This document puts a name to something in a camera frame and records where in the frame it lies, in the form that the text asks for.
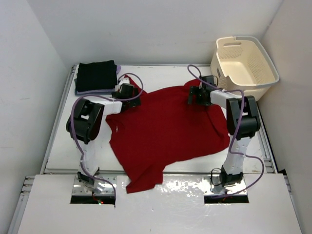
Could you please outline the red garment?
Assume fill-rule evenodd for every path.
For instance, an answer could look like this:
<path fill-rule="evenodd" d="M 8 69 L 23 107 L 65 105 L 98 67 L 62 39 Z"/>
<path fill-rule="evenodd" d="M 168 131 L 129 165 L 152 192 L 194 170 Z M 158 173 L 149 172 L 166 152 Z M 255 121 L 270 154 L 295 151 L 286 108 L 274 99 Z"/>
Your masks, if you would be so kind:
<path fill-rule="evenodd" d="M 226 119 L 217 105 L 188 104 L 191 86 L 143 92 L 141 105 L 109 115 L 110 146 L 130 179 L 127 193 L 142 192 L 163 182 L 167 165 L 225 150 L 230 144 Z"/>

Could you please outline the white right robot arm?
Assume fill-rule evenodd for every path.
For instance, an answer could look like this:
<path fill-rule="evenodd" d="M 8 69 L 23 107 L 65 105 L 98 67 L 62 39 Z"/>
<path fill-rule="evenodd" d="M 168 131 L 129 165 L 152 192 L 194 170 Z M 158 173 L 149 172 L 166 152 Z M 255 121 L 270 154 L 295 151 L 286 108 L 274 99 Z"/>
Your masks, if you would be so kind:
<path fill-rule="evenodd" d="M 191 86 L 188 103 L 202 106 L 217 105 L 226 109 L 226 126 L 230 134 L 228 154 L 221 167 L 221 186 L 240 183 L 243 162 L 251 139 L 260 129 L 260 118 L 254 96 L 245 96 L 241 90 L 232 92 L 217 88 L 215 76 L 200 76 L 198 86 Z"/>

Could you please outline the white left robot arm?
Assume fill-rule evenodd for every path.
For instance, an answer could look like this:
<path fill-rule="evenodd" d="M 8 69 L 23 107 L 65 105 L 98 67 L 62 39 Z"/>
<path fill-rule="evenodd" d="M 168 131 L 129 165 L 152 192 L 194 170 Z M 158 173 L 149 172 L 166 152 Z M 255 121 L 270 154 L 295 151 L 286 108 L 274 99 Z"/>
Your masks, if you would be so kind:
<path fill-rule="evenodd" d="M 74 140 L 81 153 L 78 179 L 88 185 L 94 185 L 95 180 L 105 181 L 95 177 L 99 167 L 95 164 L 95 153 L 89 145 L 99 135 L 104 116 L 119 114 L 130 108 L 141 105 L 140 96 L 143 90 L 134 85 L 123 83 L 112 92 L 112 97 L 90 94 L 82 95 L 73 104 L 66 123 L 66 131 Z"/>

